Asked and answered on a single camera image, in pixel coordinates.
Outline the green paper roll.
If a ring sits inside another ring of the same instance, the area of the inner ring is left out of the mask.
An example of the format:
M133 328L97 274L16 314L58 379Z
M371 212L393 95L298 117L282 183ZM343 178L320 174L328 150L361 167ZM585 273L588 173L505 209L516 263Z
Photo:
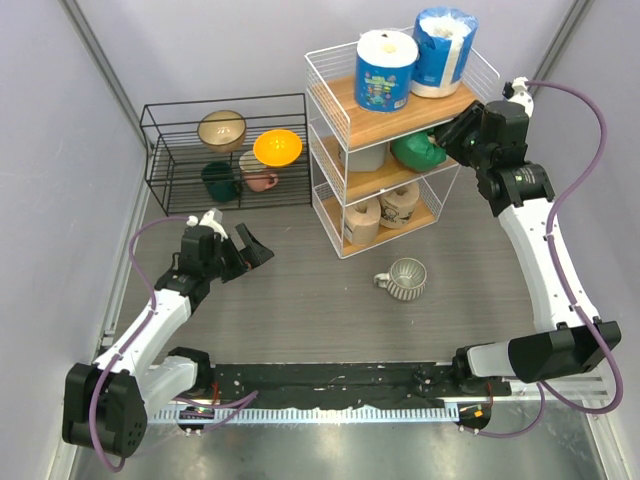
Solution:
M435 144L433 133L433 129L427 129L393 140L390 143L391 154L415 172L428 172L447 159L445 150Z

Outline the blue white paper roll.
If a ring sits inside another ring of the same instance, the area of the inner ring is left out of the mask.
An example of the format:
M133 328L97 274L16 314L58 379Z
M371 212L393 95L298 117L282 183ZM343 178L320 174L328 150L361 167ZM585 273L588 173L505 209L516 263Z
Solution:
M478 29L478 20L459 9L432 7L420 12L412 38L418 46L411 92L437 99L454 94L461 83Z

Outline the grey paper roll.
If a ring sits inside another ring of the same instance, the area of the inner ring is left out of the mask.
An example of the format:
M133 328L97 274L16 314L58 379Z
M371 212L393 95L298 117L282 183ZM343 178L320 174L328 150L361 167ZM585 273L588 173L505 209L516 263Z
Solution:
M340 164L349 172L374 172L383 167L388 152L388 144L381 143L358 151L347 152L338 148Z

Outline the brown paper roll with print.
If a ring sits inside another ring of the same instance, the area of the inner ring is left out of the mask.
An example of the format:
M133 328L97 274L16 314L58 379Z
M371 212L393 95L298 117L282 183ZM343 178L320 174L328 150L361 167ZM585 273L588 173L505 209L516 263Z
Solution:
M400 186L378 196L381 208L380 225L389 229L405 227L420 199L420 189L417 182Z

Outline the blue paper roll with pictures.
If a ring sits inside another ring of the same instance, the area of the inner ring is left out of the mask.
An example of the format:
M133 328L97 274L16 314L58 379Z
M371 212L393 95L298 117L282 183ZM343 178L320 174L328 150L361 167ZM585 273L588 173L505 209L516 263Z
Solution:
M354 98L359 107L379 113L404 108L418 46L398 30L377 29L361 35L356 45Z

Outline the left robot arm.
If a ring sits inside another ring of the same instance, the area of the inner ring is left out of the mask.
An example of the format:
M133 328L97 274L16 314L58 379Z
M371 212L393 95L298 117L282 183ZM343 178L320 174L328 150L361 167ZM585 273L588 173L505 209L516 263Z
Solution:
M147 285L144 310L108 350L67 373L62 439L93 449L102 461L131 457L149 418L180 394L200 399L211 391L205 352L177 348L160 366L152 362L207 297L212 282L230 282L274 256L245 224L236 227L244 243L237 248L212 211L185 223L169 269Z

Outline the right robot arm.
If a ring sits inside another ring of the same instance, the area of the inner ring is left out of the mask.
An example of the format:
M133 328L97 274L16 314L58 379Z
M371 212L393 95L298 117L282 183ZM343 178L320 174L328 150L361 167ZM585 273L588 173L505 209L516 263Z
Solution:
M465 395L488 377L534 383L586 374L621 340L618 324L602 321L586 295L559 225L549 218L554 190L545 169L525 159L528 126L524 106L498 100L475 101L435 130L437 145L474 170L514 248L534 315L532 335L457 350L451 380Z

